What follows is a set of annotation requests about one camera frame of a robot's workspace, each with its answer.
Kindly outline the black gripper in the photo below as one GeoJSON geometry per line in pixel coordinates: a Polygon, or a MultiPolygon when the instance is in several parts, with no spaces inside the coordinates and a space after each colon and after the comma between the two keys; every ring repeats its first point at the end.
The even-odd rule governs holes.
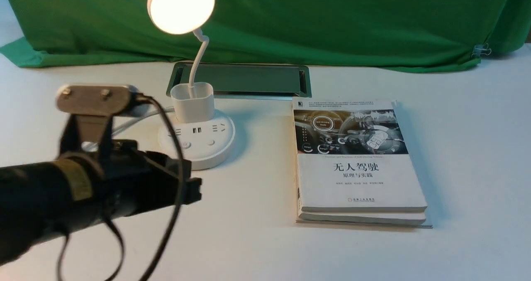
{"type": "Polygon", "coordinates": [[[130,139],[112,141],[110,172],[105,174],[110,194],[104,213],[111,219],[130,217],[170,207],[184,184],[182,204],[202,198],[201,178],[191,177],[189,160],[173,159],[157,151],[140,151],[130,139]]]}

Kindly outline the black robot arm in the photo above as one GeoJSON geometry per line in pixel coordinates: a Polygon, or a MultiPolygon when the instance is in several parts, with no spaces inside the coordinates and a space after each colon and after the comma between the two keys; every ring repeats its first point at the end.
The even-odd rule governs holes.
{"type": "Polygon", "coordinates": [[[116,142],[104,158],[71,151],[53,161],[2,167],[1,264],[34,245],[174,205],[180,171],[183,204],[200,201],[202,180],[191,176],[190,161],[139,151],[133,140],[116,142]]]}

